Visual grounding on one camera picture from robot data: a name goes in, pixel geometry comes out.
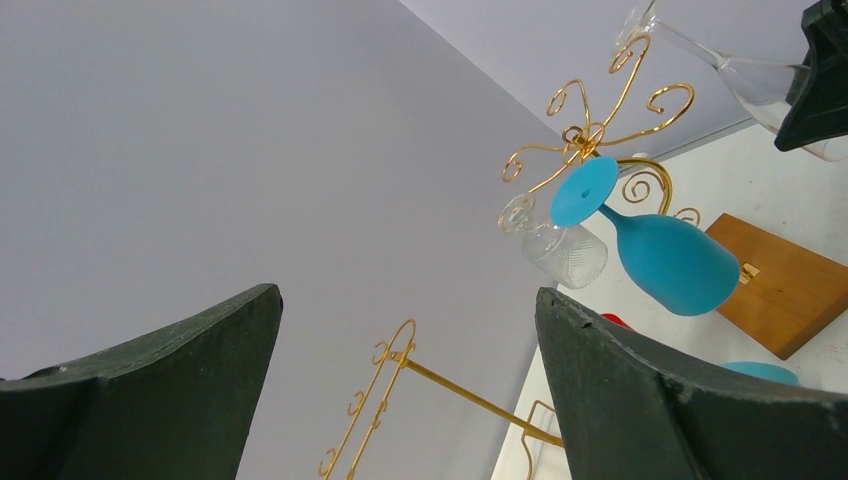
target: white wall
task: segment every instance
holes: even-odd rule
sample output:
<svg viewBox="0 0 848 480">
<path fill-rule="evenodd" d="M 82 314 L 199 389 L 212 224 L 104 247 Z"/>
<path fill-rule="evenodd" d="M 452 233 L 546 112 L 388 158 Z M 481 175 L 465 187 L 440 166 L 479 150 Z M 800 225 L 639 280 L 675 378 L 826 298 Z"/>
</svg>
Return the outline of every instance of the white wall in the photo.
<svg viewBox="0 0 848 480">
<path fill-rule="evenodd" d="M 408 317 L 415 359 L 514 405 L 546 280 L 500 169 L 557 136 L 396 0 L 18 1 L 0 31 L 0 376 L 272 281 L 240 478 L 313 478 Z M 491 471 L 502 421 L 396 392 L 359 478 Z"/>
<path fill-rule="evenodd" d="M 579 123 L 575 105 L 549 118 L 554 92 L 572 78 L 587 85 L 595 117 L 604 118 L 627 72 L 610 75 L 611 50 L 628 13 L 648 0 L 400 0 L 551 128 Z M 807 51 L 801 15 L 814 0 L 657 0 L 658 16 L 712 48 L 736 55 L 800 62 Z M 687 82 L 694 106 L 668 130 L 642 141 L 609 147 L 611 155 L 661 154 L 747 117 L 710 67 L 657 39 L 607 139 L 652 127 L 668 118 L 645 109 L 660 87 Z M 673 111 L 683 94 L 664 98 Z"/>
</svg>

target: gray wall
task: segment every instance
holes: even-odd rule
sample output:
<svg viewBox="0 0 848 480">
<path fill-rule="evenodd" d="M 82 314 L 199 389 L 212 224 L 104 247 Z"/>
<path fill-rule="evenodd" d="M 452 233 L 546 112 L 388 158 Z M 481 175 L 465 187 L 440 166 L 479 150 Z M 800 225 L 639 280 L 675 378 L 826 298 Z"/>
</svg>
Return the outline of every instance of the gray wall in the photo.
<svg viewBox="0 0 848 480">
<path fill-rule="evenodd" d="M 514 404 L 547 280 L 500 170 L 557 136 L 396 0 L 20 1 L 0 31 L 0 376 L 271 281 L 240 478 L 314 478 L 408 317 L 413 358 Z M 358 477 L 483 478 L 504 431 L 408 372 Z"/>
</svg>

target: red object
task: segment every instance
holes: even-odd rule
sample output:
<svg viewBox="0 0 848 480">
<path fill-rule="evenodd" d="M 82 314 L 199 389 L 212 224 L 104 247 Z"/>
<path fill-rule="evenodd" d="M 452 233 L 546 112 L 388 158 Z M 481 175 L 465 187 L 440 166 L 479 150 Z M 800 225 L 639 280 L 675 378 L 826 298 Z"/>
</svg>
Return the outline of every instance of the red object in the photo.
<svg viewBox="0 0 848 480">
<path fill-rule="evenodd" d="M 604 318 L 606 318 L 607 320 L 609 320 L 610 322 L 612 322 L 612 323 L 614 323 L 614 324 L 616 324 L 616 325 L 621 325 L 622 327 L 624 327 L 624 328 L 626 328 L 626 329 L 628 329 L 628 330 L 633 330 L 632 328 L 630 328 L 630 325 L 628 325 L 628 324 L 624 323 L 624 320 L 622 320 L 622 319 L 618 318 L 618 315 L 615 315 L 615 314 L 613 314 L 613 313 L 605 313 L 605 314 L 603 314 L 603 315 L 601 315 L 601 316 L 602 316 L 602 317 L 604 317 Z"/>
</svg>

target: wooden box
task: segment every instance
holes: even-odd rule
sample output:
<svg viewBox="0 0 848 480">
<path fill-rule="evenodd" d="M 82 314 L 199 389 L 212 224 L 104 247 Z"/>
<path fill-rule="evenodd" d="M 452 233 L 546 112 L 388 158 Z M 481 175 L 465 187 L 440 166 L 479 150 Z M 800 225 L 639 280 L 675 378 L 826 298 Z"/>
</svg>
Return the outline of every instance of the wooden box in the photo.
<svg viewBox="0 0 848 480">
<path fill-rule="evenodd" d="M 707 234 L 748 272 L 718 312 L 778 358 L 789 358 L 848 308 L 845 266 L 728 214 Z"/>
</svg>

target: brass latch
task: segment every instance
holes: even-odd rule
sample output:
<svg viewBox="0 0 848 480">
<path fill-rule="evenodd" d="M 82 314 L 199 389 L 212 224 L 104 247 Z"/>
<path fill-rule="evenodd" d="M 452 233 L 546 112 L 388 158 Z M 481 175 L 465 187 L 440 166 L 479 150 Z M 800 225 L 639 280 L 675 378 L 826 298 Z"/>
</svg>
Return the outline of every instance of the brass latch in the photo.
<svg viewBox="0 0 848 480">
<path fill-rule="evenodd" d="M 739 271 L 739 283 L 742 285 L 747 285 L 748 282 L 754 279 L 760 273 L 760 269 L 751 265 L 748 262 L 742 264 L 742 268 Z"/>
</svg>

